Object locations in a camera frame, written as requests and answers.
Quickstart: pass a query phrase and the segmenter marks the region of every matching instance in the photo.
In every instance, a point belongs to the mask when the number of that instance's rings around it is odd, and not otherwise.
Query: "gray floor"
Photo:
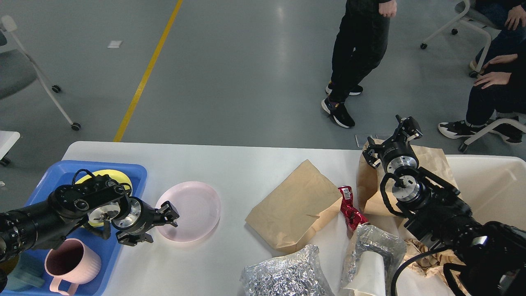
[[[345,0],[186,0],[124,134],[124,142],[358,149],[356,134],[388,134],[396,114],[415,117],[417,145],[457,154],[460,140],[440,135],[441,121],[462,119],[473,79],[467,64],[483,45],[476,33],[421,41],[455,16],[458,0],[400,1],[381,65],[348,101],[356,127],[346,130],[320,108]],[[176,1],[0,2],[34,59],[63,88],[57,97],[72,131],[33,83],[0,101],[0,130],[19,131],[0,167],[0,212],[20,207],[67,147],[112,141]],[[9,45],[1,51],[14,48]],[[110,40],[123,40],[110,50]],[[524,145],[495,135],[471,154],[525,158]]]

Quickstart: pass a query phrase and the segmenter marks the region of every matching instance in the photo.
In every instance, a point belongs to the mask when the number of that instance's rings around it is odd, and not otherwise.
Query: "hand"
[[[396,16],[396,0],[380,3],[378,5],[378,12],[384,17]]]
[[[494,84],[505,85],[510,82],[510,76],[511,76],[511,73],[490,72],[484,76],[481,76],[477,80],[475,80],[474,86],[485,83],[485,85],[482,86],[482,89],[484,89]]]
[[[494,58],[492,58],[489,62],[486,63],[486,65],[482,66],[483,69],[486,69],[489,65],[496,65],[496,64],[508,64],[513,61],[515,61],[517,58],[519,58],[518,54],[507,54],[507,55],[499,55]]]
[[[519,23],[522,23],[522,26],[526,26],[526,11],[522,8],[521,5],[517,5],[514,8],[510,9],[508,12],[508,19],[504,23],[504,26],[510,31],[515,31],[519,26]]]

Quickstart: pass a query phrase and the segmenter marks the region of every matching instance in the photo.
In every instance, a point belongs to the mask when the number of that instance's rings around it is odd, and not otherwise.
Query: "person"
[[[515,48],[526,39],[526,2],[524,0],[477,0],[475,10],[485,15],[492,23],[501,27],[500,33],[491,41],[485,58],[490,61],[499,55],[515,52]],[[482,50],[470,62],[469,67],[476,70]]]
[[[344,103],[358,95],[358,85],[376,68],[387,49],[389,19],[397,12],[396,0],[347,0],[332,53],[332,75],[321,107],[341,127],[355,125]]]
[[[475,81],[469,94],[466,119],[441,122],[439,132],[450,138],[471,137],[483,129],[494,111],[497,119],[519,120],[518,113],[526,113],[526,41],[518,52],[493,58],[483,69],[487,74]],[[508,144],[522,142],[522,132],[510,124],[500,124],[492,133],[498,134]]]

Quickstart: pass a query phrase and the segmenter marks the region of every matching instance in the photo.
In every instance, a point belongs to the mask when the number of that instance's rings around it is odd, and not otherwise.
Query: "mug handle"
[[[73,294],[77,292],[78,284],[76,283],[71,283],[67,292],[59,290],[58,286],[60,285],[60,282],[62,282],[61,278],[53,278],[53,281],[51,281],[51,284],[49,285],[49,290],[52,292],[58,292],[64,296],[73,296]]]

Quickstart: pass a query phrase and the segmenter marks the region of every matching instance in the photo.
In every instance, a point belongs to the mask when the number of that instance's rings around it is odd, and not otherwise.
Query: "jeans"
[[[488,54],[484,61],[479,61],[483,49],[479,51],[475,58],[477,63],[486,63],[496,56],[514,53],[514,48],[526,39],[526,27],[522,27],[522,22],[517,26],[515,31],[510,31],[504,26],[508,19],[509,9],[501,4],[488,1],[476,1],[475,9],[502,28],[499,35],[491,41]]]
[[[510,72],[512,64],[499,64],[488,67],[488,72]],[[482,89],[483,85],[474,86],[469,94],[466,121],[474,125],[483,125],[494,111],[501,113],[526,113],[526,93],[524,89],[511,88],[509,85],[491,85]]]
[[[344,102],[351,89],[378,67],[389,34],[389,18],[378,13],[378,2],[347,0],[345,8],[332,53],[333,102]]]

